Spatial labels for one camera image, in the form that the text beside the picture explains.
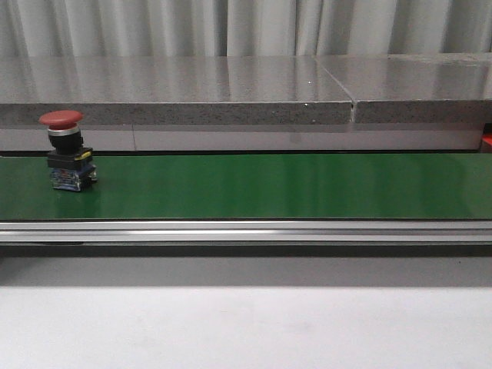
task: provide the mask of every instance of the blue terminal block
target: blue terminal block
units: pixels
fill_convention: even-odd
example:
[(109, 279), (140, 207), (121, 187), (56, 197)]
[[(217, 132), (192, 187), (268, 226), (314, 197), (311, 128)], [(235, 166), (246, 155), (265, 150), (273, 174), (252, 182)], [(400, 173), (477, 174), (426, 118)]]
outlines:
[(52, 187), (58, 190), (82, 191), (98, 180), (92, 162), (92, 148), (82, 147), (77, 121), (78, 111), (53, 111), (41, 116), (39, 121), (48, 125), (49, 141), (55, 150), (48, 153), (48, 166), (52, 169)]

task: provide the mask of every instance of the white curtain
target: white curtain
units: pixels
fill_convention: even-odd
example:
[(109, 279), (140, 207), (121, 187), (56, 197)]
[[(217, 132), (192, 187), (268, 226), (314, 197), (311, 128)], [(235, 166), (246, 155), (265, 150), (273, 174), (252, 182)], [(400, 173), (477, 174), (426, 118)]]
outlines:
[(492, 0), (0, 0), (0, 56), (489, 52)]

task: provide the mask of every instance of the conveyor belt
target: conveyor belt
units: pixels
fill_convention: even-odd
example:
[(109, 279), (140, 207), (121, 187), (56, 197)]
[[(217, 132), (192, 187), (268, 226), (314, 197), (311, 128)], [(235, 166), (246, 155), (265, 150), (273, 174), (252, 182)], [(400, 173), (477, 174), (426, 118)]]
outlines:
[(1, 242), (492, 241), (492, 156), (101, 156), (82, 193), (0, 158)]

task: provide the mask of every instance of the aluminum rail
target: aluminum rail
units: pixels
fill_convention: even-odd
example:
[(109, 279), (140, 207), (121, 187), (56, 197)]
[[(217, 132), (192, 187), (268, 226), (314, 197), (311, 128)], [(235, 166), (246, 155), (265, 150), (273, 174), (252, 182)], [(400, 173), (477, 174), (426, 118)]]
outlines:
[(354, 242), (492, 245), (492, 221), (40, 221), (0, 223), (0, 244), (23, 242)]

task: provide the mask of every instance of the green conveyor belt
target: green conveyor belt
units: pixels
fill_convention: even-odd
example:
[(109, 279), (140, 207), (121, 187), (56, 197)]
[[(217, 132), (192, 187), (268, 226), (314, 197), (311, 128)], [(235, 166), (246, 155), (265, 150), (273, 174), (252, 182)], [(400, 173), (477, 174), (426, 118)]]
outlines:
[(492, 155), (95, 156), (53, 190), (46, 158), (0, 158), (0, 219), (492, 218)]

